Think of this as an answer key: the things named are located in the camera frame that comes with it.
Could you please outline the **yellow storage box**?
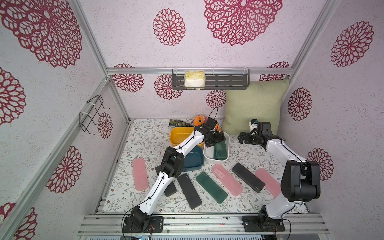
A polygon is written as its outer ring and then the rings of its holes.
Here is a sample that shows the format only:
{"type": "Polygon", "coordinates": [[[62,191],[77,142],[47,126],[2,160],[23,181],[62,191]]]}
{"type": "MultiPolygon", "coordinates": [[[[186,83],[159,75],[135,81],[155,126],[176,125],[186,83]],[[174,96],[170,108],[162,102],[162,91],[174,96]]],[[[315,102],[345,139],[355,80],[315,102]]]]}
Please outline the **yellow storage box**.
{"type": "Polygon", "coordinates": [[[170,133],[170,143],[173,147],[182,143],[194,131],[193,127],[175,127],[170,133]]]}

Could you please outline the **grey wall shelf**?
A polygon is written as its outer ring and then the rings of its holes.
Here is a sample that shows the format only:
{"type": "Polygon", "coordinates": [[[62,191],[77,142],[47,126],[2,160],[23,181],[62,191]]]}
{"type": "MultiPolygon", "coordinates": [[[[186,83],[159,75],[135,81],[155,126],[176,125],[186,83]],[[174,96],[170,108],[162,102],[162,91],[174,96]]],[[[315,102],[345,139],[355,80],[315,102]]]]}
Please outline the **grey wall shelf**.
{"type": "Polygon", "coordinates": [[[250,85],[250,71],[243,68],[239,74],[207,74],[203,87],[187,87],[184,75],[172,69],[172,87],[174,90],[245,90],[250,85]]]}

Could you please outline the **floral table mat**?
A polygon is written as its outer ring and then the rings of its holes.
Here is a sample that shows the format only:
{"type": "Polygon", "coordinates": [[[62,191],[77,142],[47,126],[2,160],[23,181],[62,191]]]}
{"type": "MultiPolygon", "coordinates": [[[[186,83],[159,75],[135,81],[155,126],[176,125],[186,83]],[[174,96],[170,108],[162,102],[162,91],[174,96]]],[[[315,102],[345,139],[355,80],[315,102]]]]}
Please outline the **floral table mat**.
{"type": "MultiPolygon", "coordinates": [[[[161,164],[166,148],[171,145],[171,130],[169,121],[166,119],[134,120],[109,192],[103,198],[99,211],[125,213],[145,199],[149,191],[136,190],[132,162],[137,158],[145,160],[149,186],[152,187],[158,177],[155,168],[161,164]]],[[[260,146],[240,144],[236,135],[228,139],[230,141],[229,158],[222,164],[228,172],[240,163],[252,173],[261,168],[266,169],[275,180],[281,181],[284,166],[272,154],[260,146]]],[[[212,173],[214,165],[215,163],[205,161],[201,169],[187,173],[202,200],[199,207],[194,210],[190,208],[178,181],[174,180],[177,192],[169,197],[162,196],[155,211],[157,213],[256,213],[263,205],[274,199],[266,188],[257,193],[237,175],[234,175],[234,178],[244,187],[244,190],[235,197],[212,173]],[[202,172],[207,173],[228,194],[221,204],[217,203],[196,181],[196,177],[202,172]]]]}

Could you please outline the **green pencil case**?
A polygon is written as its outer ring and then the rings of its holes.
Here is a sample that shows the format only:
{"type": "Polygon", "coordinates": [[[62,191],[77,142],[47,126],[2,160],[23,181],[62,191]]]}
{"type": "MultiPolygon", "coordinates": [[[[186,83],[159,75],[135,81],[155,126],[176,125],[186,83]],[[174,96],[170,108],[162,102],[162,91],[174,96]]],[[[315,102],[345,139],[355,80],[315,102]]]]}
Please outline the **green pencil case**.
{"type": "Polygon", "coordinates": [[[227,145],[225,141],[216,143],[214,145],[214,159],[224,161],[228,157],[227,145]]]}
{"type": "Polygon", "coordinates": [[[228,197],[228,194],[207,173],[200,173],[196,177],[196,181],[211,195],[211,197],[218,204],[222,204],[228,197]]]}

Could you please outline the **pink pencil case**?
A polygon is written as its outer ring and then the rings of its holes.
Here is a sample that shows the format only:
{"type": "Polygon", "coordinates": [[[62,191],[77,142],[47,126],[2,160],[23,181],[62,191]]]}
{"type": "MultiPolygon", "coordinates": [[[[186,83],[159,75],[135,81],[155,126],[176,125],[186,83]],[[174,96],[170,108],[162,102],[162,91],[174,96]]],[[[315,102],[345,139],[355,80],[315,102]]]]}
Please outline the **pink pencil case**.
{"type": "Polygon", "coordinates": [[[238,197],[243,192],[243,186],[222,165],[214,165],[212,172],[234,197],[238,197]]]}
{"type": "Polygon", "coordinates": [[[260,168],[256,170],[255,175],[265,184],[267,190],[274,198],[281,193],[280,184],[266,169],[260,168]]]}
{"type": "Polygon", "coordinates": [[[146,163],[143,158],[132,161],[135,188],[137,191],[144,191],[149,187],[146,163]]]}

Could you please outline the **floral dark fabric pouch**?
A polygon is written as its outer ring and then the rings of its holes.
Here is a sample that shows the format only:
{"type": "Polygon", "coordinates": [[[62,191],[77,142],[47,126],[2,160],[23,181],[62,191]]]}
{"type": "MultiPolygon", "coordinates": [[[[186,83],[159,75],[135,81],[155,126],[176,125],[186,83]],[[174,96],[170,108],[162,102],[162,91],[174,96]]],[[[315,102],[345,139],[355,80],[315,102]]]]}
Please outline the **floral dark fabric pouch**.
{"type": "Polygon", "coordinates": [[[191,123],[187,123],[182,120],[173,120],[173,119],[170,119],[169,126],[170,127],[194,127],[194,125],[191,123]]]}

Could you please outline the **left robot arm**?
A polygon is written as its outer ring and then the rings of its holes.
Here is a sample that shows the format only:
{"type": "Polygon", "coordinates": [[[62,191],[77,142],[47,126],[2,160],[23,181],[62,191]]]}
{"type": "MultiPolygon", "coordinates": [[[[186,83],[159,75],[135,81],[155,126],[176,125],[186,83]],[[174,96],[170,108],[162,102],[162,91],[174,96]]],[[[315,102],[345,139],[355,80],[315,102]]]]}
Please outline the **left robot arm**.
{"type": "Polygon", "coordinates": [[[224,133],[219,130],[218,122],[209,117],[205,123],[195,126],[194,131],[182,143],[175,147],[167,147],[154,186],[145,200],[132,209],[127,219],[141,229],[146,228],[165,189],[175,178],[179,177],[184,169],[187,154],[202,142],[211,147],[225,139],[224,133]]]}

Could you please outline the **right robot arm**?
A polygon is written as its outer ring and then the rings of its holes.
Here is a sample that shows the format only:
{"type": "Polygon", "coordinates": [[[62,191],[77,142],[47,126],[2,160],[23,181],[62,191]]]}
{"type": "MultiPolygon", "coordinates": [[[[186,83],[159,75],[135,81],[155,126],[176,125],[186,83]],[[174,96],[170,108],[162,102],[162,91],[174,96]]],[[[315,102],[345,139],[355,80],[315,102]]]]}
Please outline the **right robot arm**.
{"type": "Polygon", "coordinates": [[[284,214],[299,203],[310,202],[321,195],[320,166],[308,161],[286,146],[285,140],[272,133],[271,124],[252,119],[250,132],[240,133],[241,144],[259,145],[274,155],[285,167],[281,193],[259,213],[260,223],[283,221],[284,214]]]}

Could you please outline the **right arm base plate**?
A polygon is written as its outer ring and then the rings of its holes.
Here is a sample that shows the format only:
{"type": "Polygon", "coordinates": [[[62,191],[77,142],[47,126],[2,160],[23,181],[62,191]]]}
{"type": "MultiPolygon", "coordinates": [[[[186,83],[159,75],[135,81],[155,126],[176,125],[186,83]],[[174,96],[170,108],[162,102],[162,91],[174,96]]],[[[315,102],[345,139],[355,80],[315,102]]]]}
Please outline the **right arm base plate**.
{"type": "Polygon", "coordinates": [[[245,232],[284,232],[283,219],[271,219],[267,216],[242,216],[245,232]]]}

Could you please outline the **green cushion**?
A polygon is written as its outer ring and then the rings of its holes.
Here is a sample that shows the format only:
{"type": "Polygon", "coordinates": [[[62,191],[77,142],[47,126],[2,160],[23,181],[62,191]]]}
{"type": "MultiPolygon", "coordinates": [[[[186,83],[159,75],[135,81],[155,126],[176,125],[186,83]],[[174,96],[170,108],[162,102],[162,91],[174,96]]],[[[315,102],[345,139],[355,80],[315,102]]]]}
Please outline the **green cushion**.
{"type": "Polygon", "coordinates": [[[227,90],[223,130],[229,135],[249,133],[249,122],[271,123],[272,133],[278,133],[282,98],[289,80],[250,82],[246,90],[227,90]]]}

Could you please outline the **orange fish plush toy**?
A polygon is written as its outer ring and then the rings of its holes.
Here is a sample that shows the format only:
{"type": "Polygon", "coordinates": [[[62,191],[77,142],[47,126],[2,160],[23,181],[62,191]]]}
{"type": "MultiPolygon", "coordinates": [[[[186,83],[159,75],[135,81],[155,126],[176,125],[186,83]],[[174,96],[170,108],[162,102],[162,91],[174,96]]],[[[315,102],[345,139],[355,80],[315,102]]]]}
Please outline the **orange fish plush toy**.
{"type": "MultiPolygon", "coordinates": [[[[199,126],[199,125],[202,125],[204,123],[206,123],[208,120],[208,118],[204,115],[197,115],[194,120],[193,120],[193,126],[199,126]]],[[[220,125],[217,123],[216,126],[215,126],[215,130],[217,131],[222,131],[221,128],[220,128],[220,125]]]]}

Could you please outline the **aluminium front rail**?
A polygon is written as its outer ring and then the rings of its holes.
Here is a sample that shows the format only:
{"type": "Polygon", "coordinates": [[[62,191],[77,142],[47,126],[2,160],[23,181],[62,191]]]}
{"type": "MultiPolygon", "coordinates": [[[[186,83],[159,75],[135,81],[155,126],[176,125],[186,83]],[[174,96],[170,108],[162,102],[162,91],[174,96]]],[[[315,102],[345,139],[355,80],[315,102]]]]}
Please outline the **aluminium front rail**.
{"type": "MultiPolygon", "coordinates": [[[[144,231],[145,235],[251,235],[260,234],[256,214],[162,214],[162,221],[144,231]]],[[[123,236],[122,215],[85,216],[79,237],[123,236]]],[[[287,234],[329,234],[320,214],[287,214],[283,220],[287,234]]]]}

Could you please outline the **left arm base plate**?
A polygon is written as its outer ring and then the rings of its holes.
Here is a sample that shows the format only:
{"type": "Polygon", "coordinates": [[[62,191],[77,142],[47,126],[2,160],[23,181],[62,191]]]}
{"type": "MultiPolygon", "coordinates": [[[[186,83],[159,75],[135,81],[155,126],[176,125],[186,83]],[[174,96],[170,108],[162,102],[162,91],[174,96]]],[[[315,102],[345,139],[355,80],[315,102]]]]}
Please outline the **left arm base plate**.
{"type": "Polygon", "coordinates": [[[164,217],[147,217],[143,221],[135,221],[134,217],[126,217],[122,233],[162,233],[164,217]]]}

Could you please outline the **black pencil case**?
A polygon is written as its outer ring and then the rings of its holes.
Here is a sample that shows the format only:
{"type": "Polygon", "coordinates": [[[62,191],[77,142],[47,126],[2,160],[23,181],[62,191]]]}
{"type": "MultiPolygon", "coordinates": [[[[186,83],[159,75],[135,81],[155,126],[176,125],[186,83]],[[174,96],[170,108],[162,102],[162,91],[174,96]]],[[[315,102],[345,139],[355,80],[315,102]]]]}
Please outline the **black pencil case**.
{"type": "Polygon", "coordinates": [[[199,207],[202,204],[202,200],[197,193],[192,181],[188,174],[182,174],[177,178],[179,185],[185,195],[187,202],[192,210],[199,207]]]}
{"type": "MultiPolygon", "coordinates": [[[[161,170],[161,166],[155,167],[155,171],[156,171],[157,175],[159,175],[160,170],[161,170]]],[[[172,181],[172,182],[170,182],[168,187],[165,189],[164,195],[166,197],[170,197],[171,195],[175,194],[176,192],[177,192],[176,186],[175,186],[174,182],[172,181]]]]}
{"type": "Polygon", "coordinates": [[[235,173],[241,180],[243,180],[252,190],[260,193],[266,184],[250,172],[242,164],[237,163],[233,168],[232,172],[235,173]]]}

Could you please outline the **teal storage box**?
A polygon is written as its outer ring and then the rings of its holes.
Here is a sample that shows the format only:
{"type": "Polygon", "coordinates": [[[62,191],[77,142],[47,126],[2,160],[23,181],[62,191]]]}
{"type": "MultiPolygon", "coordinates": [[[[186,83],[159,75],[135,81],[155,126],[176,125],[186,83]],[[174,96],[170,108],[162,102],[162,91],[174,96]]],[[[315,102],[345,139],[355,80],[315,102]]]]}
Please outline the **teal storage box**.
{"type": "Polygon", "coordinates": [[[196,146],[186,155],[183,172],[200,170],[204,163],[203,149],[196,146]]]}

